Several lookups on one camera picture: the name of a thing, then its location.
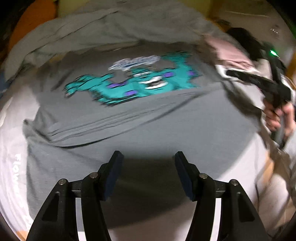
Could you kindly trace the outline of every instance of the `person's sleeve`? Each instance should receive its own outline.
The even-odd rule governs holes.
[[[290,193],[296,206],[296,131],[288,138],[283,150],[289,156]]]

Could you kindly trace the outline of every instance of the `purple spot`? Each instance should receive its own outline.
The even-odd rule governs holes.
[[[132,91],[127,91],[124,93],[125,96],[131,96],[131,95],[135,95],[137,94],[138,92],[136,90],[132,90]]]
[[[112,89],[112,88],[119,87],[119,86],[124,86],[124,85],[126,85],[126,81],[123,81],[121,83],[112,83],[112,84],[109,84],[107,87],[109,89]]]
[[[193,75],[196,75],[196,73],[191,70],[191,71],[188,71],[188,75],[193,76]]]
[[[163,74],[163,77],[165,77],[165,78],[169,78],[169,77],[173,77],[174,75],[175,75],[174,72],[167,72],[167,73],[164,73],[164,74]]]

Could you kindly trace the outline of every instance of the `human hand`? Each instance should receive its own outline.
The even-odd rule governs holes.
[[[276,131],[281,127],[280,116],[284,115],[285,120],[285,137],[289,137],[296,129],[296,123],[294,121],[295,110],[291,103],[285,104],[281,109],[274,107],[266,99],[263,100],[265,105],[264,113],[266,114],[266,126],[271,131]]]

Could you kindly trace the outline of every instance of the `monster's arm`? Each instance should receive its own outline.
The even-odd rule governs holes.
[[[107,74],[102,77],[83,75],[65,86],[66,95],[72,95],[76,91],[91,90],[94,86],[98,86],[103,81],[108,80],[112,77],[113,74]]]

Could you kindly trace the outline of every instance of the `monster's mouth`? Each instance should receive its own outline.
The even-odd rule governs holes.
[[[147,85],[147,87],[145,87],[145,90],[153,90],[153,89],[161,88],[168,84],[167,81],[162,80],[161,76],[155,76],[150,80],[142,81],[139,83]]]

